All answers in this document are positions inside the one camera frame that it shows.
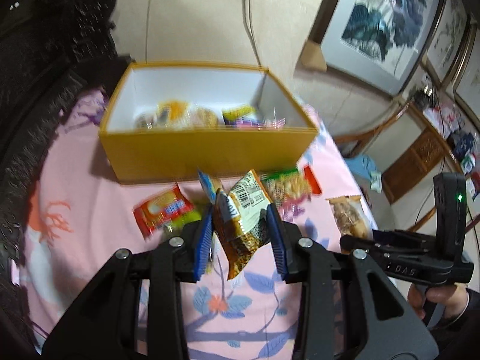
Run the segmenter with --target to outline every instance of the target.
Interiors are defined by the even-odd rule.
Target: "wooden furniture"
[[[419,125],[423,125],[424,129],[404,154],[383,173],[382,186],[390,204],[395,203],[411,191],[443,158],[450,163],[454,171],[462,173],[460,164],[435,127],[412,102],[408,102],[399,106],[388,120],[372,130],[334,137],[337,146],[355,143],[353,149],[346,155],[348,158],[355,157],[372,139],[396,123],[406,113],[414,118]],[[433,207],[408,231],[418,231],[435,215],[435,212],[436,209]]]

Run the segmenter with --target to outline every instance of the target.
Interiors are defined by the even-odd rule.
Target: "yellow box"
[[[233,127],[136,130],[138,115],[178,99],[222,109],[252,104],[280,130]],[[112,95],[99,137],[121,183],[195,179],[294,167],[318,131],[285,86],[263,67],[210,62],[132,63]]]

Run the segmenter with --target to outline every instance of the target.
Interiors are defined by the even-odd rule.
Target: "lotus painting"
[[[339,0],[322,41],[325,60],[396,95],[419,61],[439,7],[440,0]]]

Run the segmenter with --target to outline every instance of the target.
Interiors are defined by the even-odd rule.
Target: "barcode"
[[[243,185],[237,185],[234,189],[232,189],[232,192],[235,193],[243,208],[250,206],[250,200]]]

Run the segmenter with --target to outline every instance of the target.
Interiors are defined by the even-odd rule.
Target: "metal screw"
[[[364,260],[364,259],[367,258],[367,254],[362,249],[355,249],[353,251],[353,257],[355,257],[356,259],[359,259],[359,260]]]
[[[300,238],[298,240],[298,244],[302,247],[302,248],[311,248],[312,245],[314,244],[314,242],[310,239],[310,238]]]
[[[183,238],[182,237],[173,237],[169,241],[170,246],[173,246],[174,248],[179,248],[180,246],[183,245]]]
[[[115,257],[117,257],[119,260],[124,260],[130,255],[130,251],[128,249],[118,249],[115,252]]]

